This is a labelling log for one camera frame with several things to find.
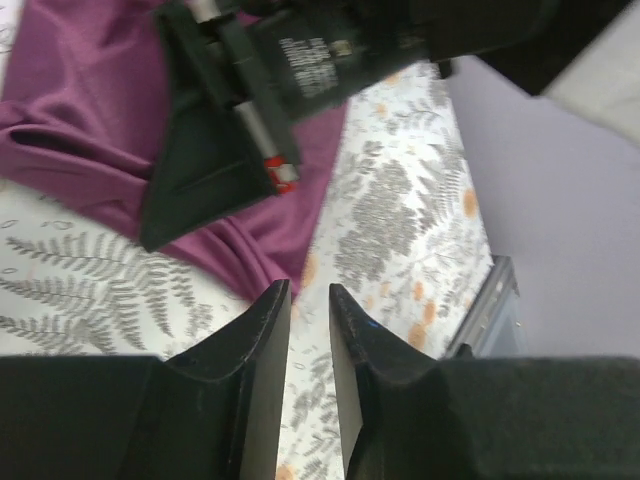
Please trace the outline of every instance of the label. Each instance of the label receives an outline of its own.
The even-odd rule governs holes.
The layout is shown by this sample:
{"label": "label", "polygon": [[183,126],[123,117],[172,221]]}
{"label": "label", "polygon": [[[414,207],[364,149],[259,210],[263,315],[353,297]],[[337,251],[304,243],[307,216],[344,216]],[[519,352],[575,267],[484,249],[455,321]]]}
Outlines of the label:
{"label": "label", "polygon": [[338,85],[331,53],[321,38],[283,38],[280,47],[305,98],[313,98]]}

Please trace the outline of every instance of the floral tablecloth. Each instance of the floral tablecloth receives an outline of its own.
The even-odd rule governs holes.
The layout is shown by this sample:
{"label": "floral tablecloth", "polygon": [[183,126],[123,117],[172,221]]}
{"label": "floral tablecloth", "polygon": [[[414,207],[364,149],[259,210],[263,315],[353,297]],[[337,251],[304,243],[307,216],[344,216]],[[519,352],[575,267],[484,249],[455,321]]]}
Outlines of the floral tablecloth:
{"label": "floral tablecloth", "polygon": [[[4,1],[8,44],[20,4]],[[343,478],[330,283],[343,283],[372,316],[437,357],[490,267],[437,70],[417,64],[354,97],[292,311],[276,477]],[[0,354],[168,358],[246,306],[196,268],[147,254],[54,199],[0,179]]]}

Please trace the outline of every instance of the folded cloth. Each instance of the folded cloth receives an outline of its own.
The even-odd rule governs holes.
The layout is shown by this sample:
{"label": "folded cloth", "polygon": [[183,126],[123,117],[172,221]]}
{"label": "folded cloth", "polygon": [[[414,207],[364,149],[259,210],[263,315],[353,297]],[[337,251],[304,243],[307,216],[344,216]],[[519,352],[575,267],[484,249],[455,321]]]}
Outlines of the folded cloth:
{"label": "folded cloth", "polygon": [[[161,0],[30,0],[0,102],[0,176],[130,238],[163,144],[169,85],[151,10]],[[298,290],[340,142],[344,107],[296,127],[297,191],[163,249],[253,300],[275,279]]]}

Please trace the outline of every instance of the gray wall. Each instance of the gray wall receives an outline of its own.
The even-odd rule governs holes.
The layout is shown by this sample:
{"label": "gray wall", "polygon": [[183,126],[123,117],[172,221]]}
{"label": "gray wall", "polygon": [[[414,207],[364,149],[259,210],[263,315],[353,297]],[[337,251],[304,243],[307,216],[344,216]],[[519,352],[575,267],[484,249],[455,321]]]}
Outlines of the gray wall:
{"label": "gray wall", "polygon": [[640,356],[640,149],[476,59],[458,62],[449,88],[533,353]]}

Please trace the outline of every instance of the white patterned fabric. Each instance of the white patterned fabric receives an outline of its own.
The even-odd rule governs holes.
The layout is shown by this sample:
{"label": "white patterned fabric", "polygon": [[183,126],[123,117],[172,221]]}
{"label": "white patterned fabric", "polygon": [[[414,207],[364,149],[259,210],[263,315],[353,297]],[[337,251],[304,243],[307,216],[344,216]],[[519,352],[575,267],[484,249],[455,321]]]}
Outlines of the white patterned fabric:
{"label": "white patterned fabric", "polygon": [[[292,311],[277,478],[343,478],[330,283],[343,283],[374,318],[440,356],[490,266],[436,71],[414,65],[353,98]],[[0,180],[0,354],[168,358],[245,308],[209,275]]]}

